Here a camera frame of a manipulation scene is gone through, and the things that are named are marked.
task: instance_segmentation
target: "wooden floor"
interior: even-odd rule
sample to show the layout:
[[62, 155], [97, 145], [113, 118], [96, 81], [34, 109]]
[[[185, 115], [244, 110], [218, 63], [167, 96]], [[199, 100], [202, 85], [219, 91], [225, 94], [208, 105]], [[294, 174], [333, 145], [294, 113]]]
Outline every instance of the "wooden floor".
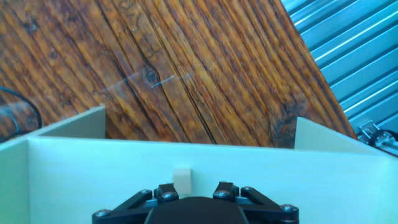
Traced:
[[293, 147], [298, 116], [355, 138], [279, 0], [0, 8], [0, 85], [45, 124], [105, 105], [109, 138]]

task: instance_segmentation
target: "small white cube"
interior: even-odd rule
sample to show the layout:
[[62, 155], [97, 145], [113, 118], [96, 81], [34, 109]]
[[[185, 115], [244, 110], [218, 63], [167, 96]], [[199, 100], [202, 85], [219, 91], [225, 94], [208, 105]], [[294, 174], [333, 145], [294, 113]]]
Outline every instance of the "small white cube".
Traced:
[[191, 169], [175, 169], [173, 183], [179, 195], [191, 194]]

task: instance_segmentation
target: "white cardboard box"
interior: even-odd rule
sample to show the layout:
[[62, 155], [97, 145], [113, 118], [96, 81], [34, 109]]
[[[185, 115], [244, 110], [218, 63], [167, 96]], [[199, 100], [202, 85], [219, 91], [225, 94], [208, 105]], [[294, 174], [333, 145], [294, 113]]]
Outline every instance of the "white cardboard box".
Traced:
[[0, 223], [91, 223], [191, 169], [192, 196], [219, 181], [300, 209], [301, 223], [398, 223], [398, 161], [303, 118], [295, 150], [104, 138], [104, 108], [0, 144]]

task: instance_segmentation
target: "screw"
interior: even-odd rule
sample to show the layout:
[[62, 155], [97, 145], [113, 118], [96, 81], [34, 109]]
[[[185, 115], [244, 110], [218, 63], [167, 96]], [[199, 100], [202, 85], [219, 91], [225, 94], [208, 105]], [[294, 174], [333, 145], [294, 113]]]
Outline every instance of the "screw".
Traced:
[[166, 192], [164, 194], [162, 194], [162, 198], [171, 198], [176, 196], [177, 194], [175, 192]]
[[250, 190], [252, 190], [253, 188], [252, 188], [252, 187], [243, 187], [243, 189], [244, 189], [244, 190], [247, 190], [247, 191], [250, 191]]
[[289, 204], [285, 204], [285, 205], [281, 205], [280, 208], [284, 211], [284, 212], [296, 212], [298, 210], [297, 207], [293, 206], [293, 205], [289, 205]]
[[140, 192], [141, 192], [142, 194], [149, 194], [149, 193], [152, 193], [152, 191], [151, 191], [151, 190], [148, 190], [148, 189], [141, 190]]
[[218, 190], [214, 192], [213, 196], [216, 198], [226, 198], [229, 196], [229, 192], [226, 190]]
[[95, 216], [96, 217], [103, 217], [105, 215], [109, 215], [110, 213], [111, 213], [111, 210], [109, 210], [109, 209], [101, 209], [101, 210], [98, 210], [95, 213]]

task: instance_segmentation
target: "metal shutter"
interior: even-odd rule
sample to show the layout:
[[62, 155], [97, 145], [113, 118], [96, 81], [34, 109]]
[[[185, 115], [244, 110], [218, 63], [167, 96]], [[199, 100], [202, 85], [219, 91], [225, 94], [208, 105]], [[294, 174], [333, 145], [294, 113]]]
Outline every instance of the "metal shutter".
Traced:
[[357, 134], [398, 131], [398, 0], [282, 0]]

